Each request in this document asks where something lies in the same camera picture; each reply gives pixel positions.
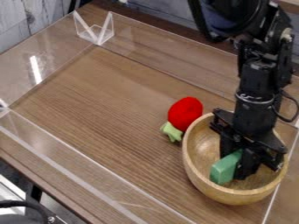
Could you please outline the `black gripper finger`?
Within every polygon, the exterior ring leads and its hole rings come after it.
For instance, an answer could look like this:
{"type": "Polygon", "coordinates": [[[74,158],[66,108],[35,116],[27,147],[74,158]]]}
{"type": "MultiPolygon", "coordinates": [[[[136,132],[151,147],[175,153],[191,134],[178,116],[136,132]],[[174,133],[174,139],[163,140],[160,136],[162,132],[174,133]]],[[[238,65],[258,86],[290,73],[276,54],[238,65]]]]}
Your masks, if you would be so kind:
{"type": "Polygon", "coordinates": [[[263,151],[259,147],[247,147],[242,151],[242,157],[234,174],[234,179],[244,180],[250,175],[258,172],[262,164],[263,151]]]}
{"type": "Polygon", "coordinates": [[[220,136],[219,140],[219,155],[224,158],[235,151],[240,151],[242,147],[239,143],[230,136],[220,136]]]}

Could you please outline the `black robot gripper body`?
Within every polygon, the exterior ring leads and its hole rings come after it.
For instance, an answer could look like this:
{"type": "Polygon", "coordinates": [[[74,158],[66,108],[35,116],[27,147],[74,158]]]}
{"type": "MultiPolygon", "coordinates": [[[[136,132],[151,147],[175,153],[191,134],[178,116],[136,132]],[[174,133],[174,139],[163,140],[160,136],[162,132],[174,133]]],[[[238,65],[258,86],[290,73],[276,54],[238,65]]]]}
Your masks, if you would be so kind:
{"type": "Polygon", "coordinates": [[[276,98],[251,101],[239,94],[236,98],[234,112],[214,109],[210,128],[219,134],[219,139],[222,135],[231,137],[242,151],[247,147],[259,147],[263,151],[260,165],[276,172],[287,153],[286,144],[275,134],[276,98]]]}

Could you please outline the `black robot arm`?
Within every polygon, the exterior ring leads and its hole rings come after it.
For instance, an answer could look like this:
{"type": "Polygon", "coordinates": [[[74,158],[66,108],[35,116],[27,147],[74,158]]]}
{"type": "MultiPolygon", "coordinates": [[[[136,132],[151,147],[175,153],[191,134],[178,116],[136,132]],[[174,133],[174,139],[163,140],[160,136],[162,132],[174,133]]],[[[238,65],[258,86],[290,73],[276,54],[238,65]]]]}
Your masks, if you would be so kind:
{"type": "Polygon", "coordinates": [[[216,108],[210,128],[219,133],[219,161],[210,168],[218,184],[243,180],[266,165],[279,171],[286,145],[274,133],[290,96],[294,39],[291,19],[272,0],[188,0],[191,14],[206,39],[238,41],[236,104],[232,111],[216,108]]]}

